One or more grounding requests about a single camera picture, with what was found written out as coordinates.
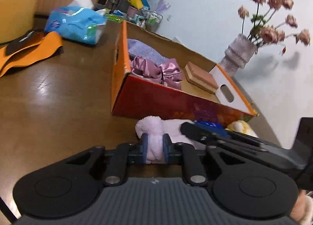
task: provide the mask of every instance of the flower vase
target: flower vase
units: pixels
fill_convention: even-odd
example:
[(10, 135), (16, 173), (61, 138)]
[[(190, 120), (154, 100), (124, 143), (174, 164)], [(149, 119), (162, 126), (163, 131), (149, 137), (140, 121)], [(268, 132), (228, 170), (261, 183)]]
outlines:
[(245, 67), (256, 50), (257, 47), (247, 37), (239, 34), (225, 50), (225, 56), (219, 65), (232, 77), (239, 68)]

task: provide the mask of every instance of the white wall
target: white wall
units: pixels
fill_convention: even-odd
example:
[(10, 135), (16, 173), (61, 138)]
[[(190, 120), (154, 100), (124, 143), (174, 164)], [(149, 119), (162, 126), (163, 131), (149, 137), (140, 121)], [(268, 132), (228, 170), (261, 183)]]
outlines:
[[(172, 7), (164, 14), (158, 33), (170, 39), (176, 36), (185, 46), (215, 62), (221, 61), (228, 44), (241, 32), (237, 9), (243, 4), (250, 14), (256, 12), (251, 0), (167, 1)], [(297, 18), (299, 28), (283, 26), (286, 34), (307, 28), (313, 38), (313, 0), (294, 1), (291, 11), (282, 8), (269, 24), (278, 25), (290, 13)], [(267, 10), (264, 5), (259, 12)], [(251, 25), (247, 21), (246, 34)], [(290, 148), (300, 117), (313, 116), (313, 45), (295, 45), (294, 38), (288, 38), (285, 44), (287, 52), (283, 57), (279, 55), (281, 46), (263, 48), (235, 78), (272, 125), (282, 146)]]

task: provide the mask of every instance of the blue tissue package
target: blue tissue package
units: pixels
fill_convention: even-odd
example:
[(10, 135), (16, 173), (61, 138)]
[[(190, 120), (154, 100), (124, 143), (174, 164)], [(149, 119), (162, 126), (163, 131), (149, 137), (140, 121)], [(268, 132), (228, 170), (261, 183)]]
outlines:
[(56, 31), (62, 37), (96, 44), (106, 24), (106, 17), (91, 9), (79, 6), (59, 7), (50, 13), (45, 32)]

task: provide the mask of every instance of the pink sponge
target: pink sponge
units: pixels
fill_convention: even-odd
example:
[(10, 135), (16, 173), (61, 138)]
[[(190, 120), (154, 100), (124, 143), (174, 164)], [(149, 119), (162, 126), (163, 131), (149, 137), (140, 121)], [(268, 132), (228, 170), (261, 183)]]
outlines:
[(202, 70), (191, 62), (186, 64), (184, 72), (188, 82), (211, 94), (214, 94), (219, 88), (212, 74)]

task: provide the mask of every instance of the orange cardboard box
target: orange cardboard box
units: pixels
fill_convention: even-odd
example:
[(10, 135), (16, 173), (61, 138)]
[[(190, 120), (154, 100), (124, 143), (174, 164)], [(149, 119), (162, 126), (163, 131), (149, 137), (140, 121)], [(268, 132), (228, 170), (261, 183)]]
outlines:
[[(254, 110), (235, 83), (216, 63), (185, 46), (123, 21), (115, 45), (112, 70), (112, 115), (142, 119), (191, 119), (219, 123), (226, 127), (239, 119), (250, 119)], [(130, 73), (127, 38), (139, 40), (167, 58), (176, 58), (182, 69), (182, 90), (152, 83)], [(183, 68), (188, 62), (210, 72), (219, 89), (210, 94), (189, 83)], [(225, 96), (224, 89), (231, 93)]]

